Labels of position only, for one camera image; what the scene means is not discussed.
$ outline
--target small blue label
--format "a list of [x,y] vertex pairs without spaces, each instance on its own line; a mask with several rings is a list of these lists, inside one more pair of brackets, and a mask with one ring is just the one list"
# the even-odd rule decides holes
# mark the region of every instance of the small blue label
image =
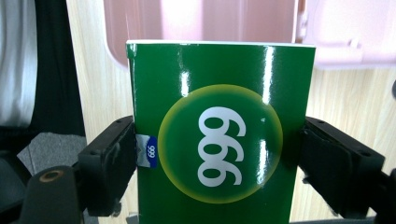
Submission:
[[151,136],[148,139],[148,142],[146,144],[146,155],[147,155],[150,167],[157,167],[158,150],[157,150],[157,138],[156,137]]
[[137,134],[137,165],[142,167],[157,167],[157,138],[150,135]]

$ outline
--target screw hole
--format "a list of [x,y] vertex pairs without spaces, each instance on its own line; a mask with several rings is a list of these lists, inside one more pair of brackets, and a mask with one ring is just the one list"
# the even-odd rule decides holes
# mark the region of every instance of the screw hole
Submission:
[[42,176],[40,176],[40,181],[43,183],[49,183],[51,181],[54,181],[61,177],[64,174],[62,170],[53,170],[53,171],[48,171]]

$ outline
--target gray cloth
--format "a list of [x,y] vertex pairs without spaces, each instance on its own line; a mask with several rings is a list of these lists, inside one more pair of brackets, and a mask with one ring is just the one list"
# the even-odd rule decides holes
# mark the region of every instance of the gray cloth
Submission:
[[0,1],[0,126],[29,126],[36,77],[35,1]]

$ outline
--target green box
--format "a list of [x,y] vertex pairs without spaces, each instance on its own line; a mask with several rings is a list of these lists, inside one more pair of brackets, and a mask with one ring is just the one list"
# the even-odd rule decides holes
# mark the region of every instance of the green box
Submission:
[[289,223],[315,49],[136,40],[127,54],[151,166],[140,223]]

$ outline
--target glossy green surface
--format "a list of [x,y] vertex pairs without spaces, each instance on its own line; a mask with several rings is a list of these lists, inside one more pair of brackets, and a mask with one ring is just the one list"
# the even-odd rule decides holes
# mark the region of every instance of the glossy green surface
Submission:
[[138,168],[140,223],[289,223],[315,49],[127,44],[136,132],[158,137]]

